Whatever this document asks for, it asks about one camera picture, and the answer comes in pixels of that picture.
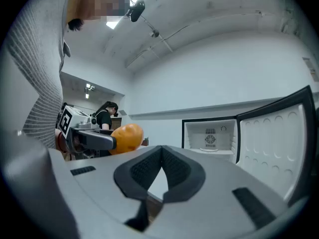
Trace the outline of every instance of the white wall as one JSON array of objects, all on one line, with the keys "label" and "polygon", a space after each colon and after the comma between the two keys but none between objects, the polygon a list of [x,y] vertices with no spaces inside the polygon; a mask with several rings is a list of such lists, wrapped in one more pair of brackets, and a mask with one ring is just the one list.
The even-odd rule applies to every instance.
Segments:
[{"label": "white wall", "polygon": [[106,59],[102,53],[83,54],[75,48],[71,51],[71,57],[65,57],[63,72],[122,95],[131,90],[132,74],[119,63]]},{"label": "white wall", "polygon": [[130,114],[211,107],[283,97],[310,84],[299,39],[234,32],[188,45],[135,75]]},{"label": "white wall", "polygon": [[102,102],[98,99],[98,97],[92,93],[90,93],[89,99],[86,99],[84,91],[77,92],[68,88],[63,88],[62,90],[63,102],[74,105],[75,108],[80,109],[88,115],[96,112],[96,110],[102,105]]}]

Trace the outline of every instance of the black shirt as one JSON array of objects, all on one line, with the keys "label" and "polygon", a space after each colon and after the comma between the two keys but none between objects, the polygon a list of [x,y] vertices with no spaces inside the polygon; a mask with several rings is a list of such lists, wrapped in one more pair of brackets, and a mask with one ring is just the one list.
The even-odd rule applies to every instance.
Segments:
[{"label": "black shirt", "polygon": [[111,120],[111,116],[110,116],[108,110],[101,110],[96,115],[96,121],[97,121],[98,125],[100,126],[100,128],[102,128],[103,124],[108,124],[109,125],[109,129],[111,129],[112,120]]}]

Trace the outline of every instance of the sticker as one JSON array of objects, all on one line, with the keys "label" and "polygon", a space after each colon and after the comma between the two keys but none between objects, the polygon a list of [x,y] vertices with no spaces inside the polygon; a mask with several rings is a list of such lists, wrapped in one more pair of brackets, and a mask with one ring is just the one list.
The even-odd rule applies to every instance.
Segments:
[{"label": "sticker", "polygon": [[59,124],[59,127],[64,133],[64,135],[66,135],[69,129],[71,119],[72,119],[72,114],[67,109],[64,109],[64,112]]}]

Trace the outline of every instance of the refrigerator door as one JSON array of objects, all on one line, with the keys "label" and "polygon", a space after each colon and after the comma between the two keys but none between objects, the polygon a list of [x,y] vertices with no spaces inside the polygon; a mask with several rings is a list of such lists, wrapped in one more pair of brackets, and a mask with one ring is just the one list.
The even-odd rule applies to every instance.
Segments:
[{"label": "refrigerator door", "polygon": [[310,86],[237,116],[237,165],[294,203],[315,158],[317,126]]}]

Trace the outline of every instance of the black slot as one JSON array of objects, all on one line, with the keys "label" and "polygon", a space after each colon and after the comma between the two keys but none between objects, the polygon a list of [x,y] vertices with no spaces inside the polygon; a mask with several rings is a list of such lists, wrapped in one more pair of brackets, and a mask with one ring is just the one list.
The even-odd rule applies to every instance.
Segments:
[{"label": "black slot", "polygon": [[257,229],[272,222],[275,215],[247,188],[233,190],[233,194]]},{"label": "black slot", "polygon": [[96,170],[94,166],[86,166],[86,167],[81,167],[81,168],[70,170],[70,172],[72,173],[73,176],[75,176],[75,175],[79,175],[82,173],[88,173],[88,172],[91,172],[94,170]]}]

